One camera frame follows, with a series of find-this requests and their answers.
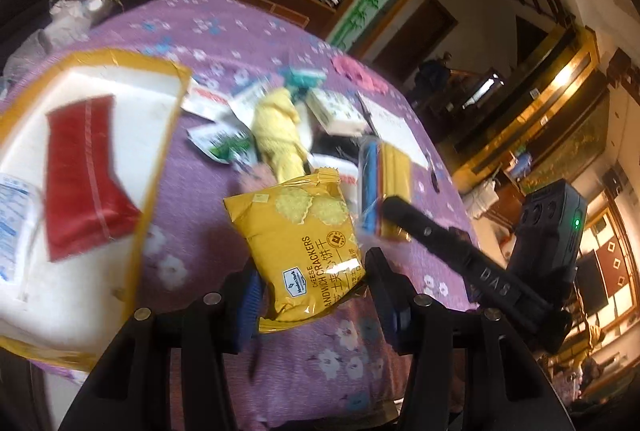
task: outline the clear plastic bag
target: clear plastic bag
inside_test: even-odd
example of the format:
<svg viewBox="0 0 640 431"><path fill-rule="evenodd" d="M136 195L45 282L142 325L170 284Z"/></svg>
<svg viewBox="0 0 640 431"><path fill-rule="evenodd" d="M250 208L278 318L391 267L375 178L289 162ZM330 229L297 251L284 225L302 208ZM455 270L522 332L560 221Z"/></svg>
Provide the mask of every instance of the clear plastic bag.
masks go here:
<svg viewBox="0 0 640 431"><path fill-rule="evenodd" d="M30 69L43 61L50 50L50 43L42 29L31 34L7 59L2 73L2 88L8 89L10 85L17 83Z"/></svg>
<svg viewBox="0 0 640 431"><path fill-rule="evenodd" d="M382 201L399 196L411 203L411 159L391 144L375 137L366 137L360 147L358 161L358 226L367 234L388 239L409 241L409 235L382 218Z"/></svg>

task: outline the person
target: person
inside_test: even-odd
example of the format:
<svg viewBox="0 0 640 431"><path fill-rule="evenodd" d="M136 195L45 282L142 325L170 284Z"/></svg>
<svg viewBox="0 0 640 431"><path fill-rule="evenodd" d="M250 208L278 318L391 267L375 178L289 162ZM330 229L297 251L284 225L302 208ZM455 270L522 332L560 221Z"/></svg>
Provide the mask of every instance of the person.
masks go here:
<svg viewBox="0 0 640 431"><path fill-rule="evenodd" d="M447 63L451 54L445 52L442 57L423 61L415 74L414 88L407 94L407 100L412 108L444 89L449 81L451 70Z"/></svg>

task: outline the red envelope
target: red envelope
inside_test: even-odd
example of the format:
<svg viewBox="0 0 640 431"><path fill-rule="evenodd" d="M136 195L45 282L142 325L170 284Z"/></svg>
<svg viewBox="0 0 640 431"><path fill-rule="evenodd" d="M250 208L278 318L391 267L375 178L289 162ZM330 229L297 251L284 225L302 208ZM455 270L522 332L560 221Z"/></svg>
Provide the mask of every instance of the red envelope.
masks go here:
<svg viewBox="0 0 640 431"><path fill-rule="evenodd" d="M91 98L47 115L45 218L51 261L126 236L140 219L113 170L113 104L113 96Z"/></svg>

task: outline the doorway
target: doorway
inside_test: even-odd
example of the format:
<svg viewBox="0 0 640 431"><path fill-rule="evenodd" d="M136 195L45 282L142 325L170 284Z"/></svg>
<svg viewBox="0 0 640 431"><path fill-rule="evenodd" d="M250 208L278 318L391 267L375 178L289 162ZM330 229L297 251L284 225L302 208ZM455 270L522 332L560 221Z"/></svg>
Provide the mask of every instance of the doorway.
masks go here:
<svg viewBox="0 0 640 431"><path fill-rule="evenodd" d="M373 60L373 69L402 85L457 24L438 0L424 0Z"/></svg>

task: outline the floral tablecloth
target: floral tablecloth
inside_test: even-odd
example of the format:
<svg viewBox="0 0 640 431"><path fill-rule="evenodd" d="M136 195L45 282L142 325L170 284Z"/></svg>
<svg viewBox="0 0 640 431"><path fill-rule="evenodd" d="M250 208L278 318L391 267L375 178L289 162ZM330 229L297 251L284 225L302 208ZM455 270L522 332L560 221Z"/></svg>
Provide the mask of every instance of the floral tablecloth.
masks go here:
<svg viewBox="0 0 640 431"><path fill-rule="evenodd" d="M193 69L201 84L223 91L289 64L323 69L325 87L356 103L358 87L332 67L339 51L300 28L233 0L156 0L103 23L88 39L49 57L0 108L66 53L106 47L180 62ZM438 223L473 235L449 174L404 97L391 86L386 94L365 93L404 117L433 160L440 192L429 173L416 166L414 204ZM203 158L187 138L188 128L204 122L181 116L162 173L138 291L139 305L155 311L184 307L216 289L248 257L222 203L239 192L236 175ZM415 242L396 250L389 258L416 290L454 309L470 307L462 279L440 260ZM384 342L368 296L311 324L260 335L240 355L226 357L225 367L238 426L249 430L365 412L379 401L402 397L410 359L396 356Z"/></svg>

